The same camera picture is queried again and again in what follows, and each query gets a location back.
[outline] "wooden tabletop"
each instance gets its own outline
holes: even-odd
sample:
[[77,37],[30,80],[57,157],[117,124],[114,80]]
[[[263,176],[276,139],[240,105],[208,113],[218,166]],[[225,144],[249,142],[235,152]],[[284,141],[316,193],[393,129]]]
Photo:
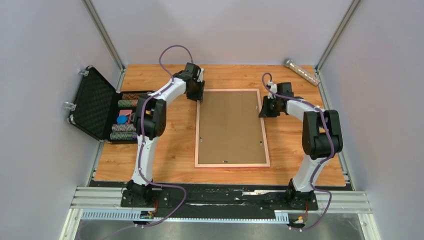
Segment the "wooden tabletop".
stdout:
[[[165,65],[172,73],[183,64]],[[270,72],[275,83],[291,82],[295,96],[323,106],[319,89],[282,65],[200,65],[204,68],[205,89],[259,89],[268,94],[261,82]],[[313,72],[312,66],[304,66]],[[130,64],[121,91],[158,90],[169,81],[158,64]],[[302,122],[282,114],[265,118],[265,131],[271,167],[195,168],[196,102],[179,96],[167,107],[166,130],[156,147],[153,180],[163,183],[214,183],[287,185],[303,159]],[[94,179],[129,181],[137,156],[136,144],[105,144]],[[320,186],[344,186],[345,179],[337,156],[322,170]]]

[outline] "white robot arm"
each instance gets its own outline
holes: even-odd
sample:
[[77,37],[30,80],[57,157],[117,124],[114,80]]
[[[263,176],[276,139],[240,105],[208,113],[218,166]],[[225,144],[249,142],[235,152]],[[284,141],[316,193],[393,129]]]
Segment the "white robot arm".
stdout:
[[152,186],[149,182],[153,180],[152,167],[156,146],[166,128],[167,105],[184,93],[188,99],[202,102],[205,88],[203,72],[203,68],[188,62],[185,69],[175,73],[161,89],[149,95],[142,95],[138,99],[133,121],[138,135],[137,158],[131,181],[127,183],[126,188],[130,193],[139,196],[141,205],[147,204],[151,198],[149,195]]
[[[323,122],[317,107],[306,104],[300,97],[294,97],[290,82],[275,84],[270,80],[267,87],[270,93],[263,97],[260,118],[275,118],[283,112],[303,122],[302,147],[305,155],[297,174],[290,180],[286,191],[287,204],[296,208],[312,199],[313,186],[328,163],[327,159],[331,157],[331,148],[334,148],[334,154],[339,153],[343,148],[339,114],[336,110],[319,108],[323,112],[325,121]],[[323,128],[324,125],[328,129],[332,146],[326,133],[320,132],[320,128]]]
[[[195,101],[203,100],[202,96],[203,96],[203,89],[205,84],[203,82],[203,72],[204,72],[204,68],[199,68],[199,73],[196,73],[195,81],[197,83],[196,85],[198,86],[198,88],[195,91],[198,91],[199,97],[196,97],[195,99],[193,99]],[[190,84],[187,83],[187,80],[183,80],[179,77],[180,76],[176,74],[173,80],[170,79],[169,82],[165,86],[163,86],[161,89],[159,89],[157,92],[151,93],[151,95],[156,95],[152,100],[154,101],[163,100],[165,101],[167,105],[169,105],[178,96],[184,93],[188,93],[188,94],[193,93],[192,91],[188,89]],[[164,113],[162,113],[165,117],[166,117],[167,105],[164,106],[163,108]],[[146,111],[149,112],[146,114],[150,116],[155,114],[154,108],[146,109]],[[140,125],[140,122],[134,121],[134,123],[136,124],[136,128],[137,126]],[[160,135],[162,135],[164,130],[165,130],[165,126],[163,127],[163,129],[161,129]],[[139,170],[141,170],[141,173],[144,175],[144,177],[147,180],[152,181],[153,179],[152,166],[153,166],[153,160],[155,157],[156,145],[158,144],[160,135],[156,134],[156,137],[153,137],[152,139],[146,137],[144,140],[145,143],[143,143],[143,136],[141,134],[138,134],[138,137],[137,137],[138,150],[137,150],[137,158],[136,158],[137,162],[135,164],[134,173],[132,174],[132,178],[131,178],[134,181],[134,183],[138,185],[145,185],[145,186],[148,185],[148,183],[140,176]]]

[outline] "metal frame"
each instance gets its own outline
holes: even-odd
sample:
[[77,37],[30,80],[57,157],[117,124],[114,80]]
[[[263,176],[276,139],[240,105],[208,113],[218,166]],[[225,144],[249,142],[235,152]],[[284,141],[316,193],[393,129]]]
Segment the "metal frame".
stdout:
[[[92,209],[92,210],[134,210],[153,211],[153,207],[121,207],[121,188],[119,187],[77,187],[71,209]],[[284,190],[255,190],[243,192],[244,195],[263,195],[270,192],[285,192]],[[364,191],[331,191],[332,200],[328,213],[333,214],[371,214],[370,203]],[[327,206],[329,195],[323,192],[316,192],[318,203],[317,211],[321,212]],[[276,213],[303,213],[303,210],[276,210]]]
[[373,214],[358,214],[365,240],[381,240]]
[[110,54],[112,55],[113,60],[115,61],[116,65],[122,72],[125,69],[125,65],[122,62],[116,48],[112,44],[112,40],[109,37],[108,33],[106,32],[106,28],[102,23],[102,20],[99,17],[99,14],[96,11],[96,8],[93,5],[93,2],[91,0],[82,0],[85,7],[87,8],[88,13],[90,14],[90,17],[96,26],[98,32],[101,35],[101,38],[104,41],[104,44],[106,45],[107,49],[109,50]]
[[339,37],[345,30],[346,26],[348,25],[349,21],[351,20],[352,16],[354,15],[355,11],[357,10],[359,3],[361,0],[352,0],[350,3],[349,8],[347,9],[346,13],[344,14],[343,18],[341,19],[340,24],[338,25],[337,29],[335,30],[334,35],[332,36],[330,42],[327,45],[327,48],[325,49],[324,53],[322,54],[321,58],[319,59],[318,64],[316,65],[315,69],[317,71],[320,71],[324,64],[326,63],[330,53],[332,52],[334,46],[336,45],[337,41],[339,40]]
[[60,240],[74,240],[80,225],[82,209],[69,209],[66,221],[60,234]]

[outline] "purple cable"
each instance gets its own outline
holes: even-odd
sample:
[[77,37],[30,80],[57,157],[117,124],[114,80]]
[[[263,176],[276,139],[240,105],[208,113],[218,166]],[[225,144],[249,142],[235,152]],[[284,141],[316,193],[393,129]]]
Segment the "purple cable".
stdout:
[[[163,68],[163,70],[165,70],[165,72],[167,72],[170,77],[171,77],[171,82],[169,84],[166,85],[166,87],[158,92],[155,92],[154,94],[150,95],[143,103],[143,106],[141,108],[141,135],[142,135],[142,141],[141,141],[141,147],[140,147],[140,153],[138,154],[138,160],[137,160],[137,167],[138,167],[138,173],[140,174],[140,177],[148,184],[151,184],[153,186],[157,186],[157,187],[162,187],[162,188],[174,188],[174,189],[181,189],[184,192],[184,197],[182,198],[181,202],[176,206],[176,208],[174,208],[174,210],[172,210],[168,215],[166,215],[164,218],[162,218],[159,221],[156,221],[154,223],[150,223],[150,224],[146,224],[146,225],[135,225],[136,227],[153,227],[156,226],[160,223],[162,223],[163,221],[165,221],[166,219],[168,219],[172,214],[174,214],[180,207],[181,205],[183,205],[184,201],[186,200],[187,197],[187,191],[186,189],[184,189],[184,187],[182,186],[177,186],[177,185],[168,185],[168,184],[160,184],[160,183],[154,183],[149,181],[142,173],[142,168],[141,168],[141,160],[142,160],[142,152],[143,152],[143,147],[146,143],[145,141],[145,126],[144,126],[144,119],[145,119],[145,112],[146,112],[146,105],[147,103],[154,97],[156,97],[157,95],[162,94],[164,91],[168,90],[173,84],[174,84],[174,76],[173,74],[162,64],[162,56],[165,54],[166,51],[168,51],[171,48],[174,47],[180,47],[185,49],[188,52],[188,55],[190,55],[190,61],[191,63],[193,63],[193,57],[191,52],[189,51],[189,49],[183,45],[172,45],[169,46],[167,48],[165,48],[165,50],[163,50],[163,52],[160,54],[159,56],[159,64],[160,66]],[[123,227],[121,229],[118,229],[117,231],[115,231],[114,233],[110,234],[109,236],[106,236],[104,238],[102,238],[101,240],[106,240],[112,236],[115,236],[116,234],[120,233],[121,231],[130,229],[130,228],[134,228],[134,225],[129,225],[126,227]]]
[[316,166],[316,168],[315,168],[315,170],[313,170],[313,172],[312,172],[312,175],[310,176],[310,179],[309,179],[309,184],[310,184],[310,186],[312,187],[312,189],[313,190],[315,190],[315,191],[318,191],[318,192],[323,192],[323,193],[327,193],[327,194],[329,194],[329,198],[328,198],[328,203],[327,203],[327,206],[325,207],[325,209],[324,209],[324,212],[322,213],[322,215],[321,215],[321,217],[318,219],[318,221],[316,221],[314,224],[312,224],[312,226],[309,226],[309,227],[306,227],[306,228],[297,228],[297,227],[293,227],[293,229],[294,230],[298,230],[299,232],[300,231],[308,231],[308,230],[311,230],[311,229],[313,229],[313,228],[315,228],[322,220],[323,220],[323,218],[324,218],[324,216],[326,215],[326,213],[327,213],[327,211],[328,211],[328,209],[329,209],[329,207],[330,207],[330,203],[331,203],[331,200],[332,200],[332,197],[333,197],[333,195],[332,195],[332,193],[330,192],[330,191],[328,191],[328,190],[324,190],[324,189],[318,189],[318,188],[316,188],[313,184],[312,184],[312,182],[314,181],[314,177],[315,177],[315,175],[317,174],[317,172],[318,172],[318,169],[320,168],[320,166],[323,164],[323,163],[325,163],[325,162],[327,162],[328,160],[330,160],[331,158],[333,158],[334,157],[334,154],[335,154],[335,150],[334,150],[334,144],[333,144],[333,141],[332,141],[332,139],[331,139],[331,136],[330,136],[330,133],[329,133],[329,130],[328,130],[328,128],[327,128],[327,124],[325,124],[325,122],[326,122],[326,119],[325,119],[325,117],[324,117],[324,113],[323,113],[323,111],[321,110],[321,108],[319,108],[319,107],[317,107],[317,106],[315,106],[315,105],[313,105],[312,103],[310,103],[310,102],[308,102],[308,101],[305,101],[305,100],[303,100],[303,99],[299,99],[299,98],[294,98],[294,97],[289,97],[289,96],[283,96],[283,95],[279,95],[279,94],[276,94],[276,93],[274,93],[274,92],[272,92],[268,87],[267,87],[267,85],[265,84],[265,75],[269,75],[269,77],[270,77],[270,81],[272,82],[273,81],[273,76],[271,75],[271,73],[269,73],[269,72],[265,72],[263,75],[262,75],[262,84],[263,84],[263,86],[265,87],[265,89],[268,91],[268,92],[270,92],[272,95],[274,95],[274,96],[276,96],[276,97],[279,97],[279,98],[282,98],[282,99],[288,99],[288,100],[293,100],[293,101],[296,101],[296,102],[299,102],[299,103],[304,103],[304,104],[306,104],[306,105],[308,105],[308,106],[310,106],[310,107],[312,107],[312,108],[314,108],[314,109],[316,109],[318,112],[319,112],[319,115],[321,116],[321,121],[322,121],[322,126],[323,126],[323,128],[324,128],[324,130],[325,130],[325,135],[327,136],[327,139],[328,139],[328,141],[330,142],[330,148],[331,148],[331,154],[330,154],[330,156],[328,156],[328,157],[326,157],[325,159],[323,159],[322,161],[320,161],[319,163],[318,163],[318,165]]

